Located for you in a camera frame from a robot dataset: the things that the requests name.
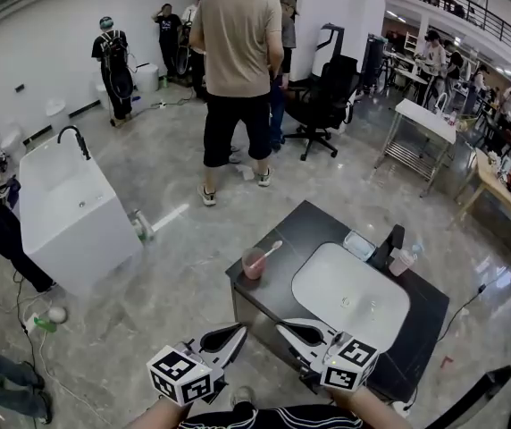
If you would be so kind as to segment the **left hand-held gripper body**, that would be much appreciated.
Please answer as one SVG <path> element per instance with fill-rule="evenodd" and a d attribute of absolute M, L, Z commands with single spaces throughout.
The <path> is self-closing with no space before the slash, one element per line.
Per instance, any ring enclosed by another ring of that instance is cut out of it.
<path fill-rule="evenodd" d="M 223 368 L 228 348 L 202 346 L 200 341 L 165 346 L 147 361 L 154 389 L 177 406 L 197 400 L 211 404 L 226 386 Z"/>

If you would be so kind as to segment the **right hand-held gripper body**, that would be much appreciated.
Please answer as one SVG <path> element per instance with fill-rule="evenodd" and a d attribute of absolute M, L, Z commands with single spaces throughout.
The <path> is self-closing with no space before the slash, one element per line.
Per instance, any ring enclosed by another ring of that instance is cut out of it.
<path fill-rule="evenodd" d="M 331 343 L 315 352 L 313 360 L 301 367 L 303 375 L 330 391 L 357 391 L 372 374 L 379 350 L 346 332 L 337 332 Z"/>

